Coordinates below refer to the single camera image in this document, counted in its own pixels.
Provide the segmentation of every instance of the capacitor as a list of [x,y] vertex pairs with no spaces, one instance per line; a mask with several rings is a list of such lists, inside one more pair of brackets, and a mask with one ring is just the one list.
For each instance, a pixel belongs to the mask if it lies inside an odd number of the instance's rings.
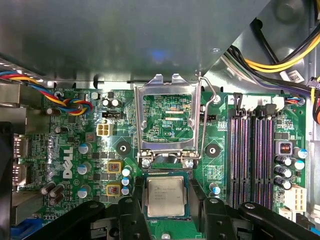
[[123,186],[128,186],[131,180],[131,176],[125,176],[121,179],[121,183]]
[[301,171],[302,169],[305,168],[305,162],[296,158],[292,159],[293,165],[296,170]]
[[56,108],[48,108],[45,113],[49,116],[59,117],[61,115],[61,111]]
[[274,173],[277,175],[280,175],[281,177],[284,177],[286,179],[289,179],[292,177],[292,172],[289,168],[286,168],[284,166],[276,166],[274,168]]
[[50,206],[55,206],[58,203],[60,203],[62,201],[62,199],[64,199],[64,198],[65,198],[65,196],[62,193],[59,193],[56,197],[51,198],[49,200],[49,205]]
[[128,187],[124,186],[122,189],[121,189],[121,193],[123,195],[128,195],[130,193],[130,190]]
[[65,189],[63,184],[58,184],[54,189],[52,189],[49,193],[49,196],[52,198],[56,198],[59,194],[61,194]]
[[308,156],[308,151],[304,148],[295,146],[293,148],[293,157],[298,159],[306,159]]
[[280,165],[285,165],[287,167],[291,166],[292,160],[289,156],[276,156],[275,157],[275,163],[280,164]]
[[77,167],[77,172],[80,175],[85,175],[91,171],[91,164],[89,162],[84,162]]
[[111,107],[111,102],[110,102],[109,99],[103,99],[102,105],[103,105],[104,107]]
[[54,189],[56,184],[51,181],[47,185],[43,186],[40,190],[42,195],[47,195],[52,189]]
[[98,93],[98,92],[91,93],[91,99],[99,100],[100,99],[100,93]]
[[67,134],[69,129],[65,126],[57,126],[54,131],[56,134]]
[[114,108],[120,108],[122,106],[122,102],[118,99],[113,99],[111,105]]
[[132,168],[130,166],[124,166],[123,170],[122,170],[122,175],[125,177],[128,177],[130,175],[132,171]]
[[283,188],[284,190],[289,190],[291,189],[292,187],[292,184],[289,180],[287,179],[284,179],[280,176],[276,176],[274,179],[273,179],[273,183],[281,188]]
[[86,198],[91,192],[91,187],[89,185],[82,185],[78,190],[77,195],[80,199]]
[[79,153],[81,154],[87,154],[88,152],[90,152],[92,149],[92,145],[91,143],[85,142],[85,143],[81,143],[78,147]]
[[218,195],[221,192],[220,187],[218,187],[218,185],[214,182],[210,183],[209,189],[214,195]]

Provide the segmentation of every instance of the white label sticker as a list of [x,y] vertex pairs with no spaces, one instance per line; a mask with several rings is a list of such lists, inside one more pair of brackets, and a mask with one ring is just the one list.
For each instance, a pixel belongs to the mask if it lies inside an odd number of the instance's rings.
[[301,83],[304,82],[305,79],[301,76],[301,74],[297,70],[293,70],[287,73],[289,78],[294,83]]

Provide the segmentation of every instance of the power connector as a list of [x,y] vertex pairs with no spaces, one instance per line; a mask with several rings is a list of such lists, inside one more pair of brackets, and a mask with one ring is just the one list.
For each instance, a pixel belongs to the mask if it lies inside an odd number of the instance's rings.
[[305,212],[307,210],[307,189],[293,184],[290,190],[284,191],[284,205],[293,212]]

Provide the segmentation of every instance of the gray metal sheet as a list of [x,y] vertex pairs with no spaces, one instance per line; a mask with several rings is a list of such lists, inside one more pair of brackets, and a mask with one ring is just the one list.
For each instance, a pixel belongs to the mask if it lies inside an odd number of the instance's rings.
[[2,0],[0,53],[57,79],[188,79],[207,72],[268,2]]

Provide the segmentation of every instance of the screw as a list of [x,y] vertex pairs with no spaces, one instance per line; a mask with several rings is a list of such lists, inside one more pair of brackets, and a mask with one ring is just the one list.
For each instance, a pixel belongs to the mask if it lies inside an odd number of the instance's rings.
[[247,209],[254,209],[254,208],[255,208],[255,206],[254,206],[253,204],[251,204],[251,203],[246,203],[244,206],[245,206]]
[[218,104],[218,103],[220,103],[220,101],[221,101],[221,97],[219,95],[215,96],[215,99],[213,100],[213,102],[215,104]]
[[194,161],[192,159],[185,160],[184,165],[188,168],[191,169],[194,167]]
[[171,239],[171,236],[169,233],[164,233],[162,234],[161,239]]
[[214,197],[214,198],[210,199],[210,202],[213,204],[217,204],[219,202],[219,200]]
[[148,168],[150,167],[151,161],[148,158],[143,158],[141,164],[143,168]]

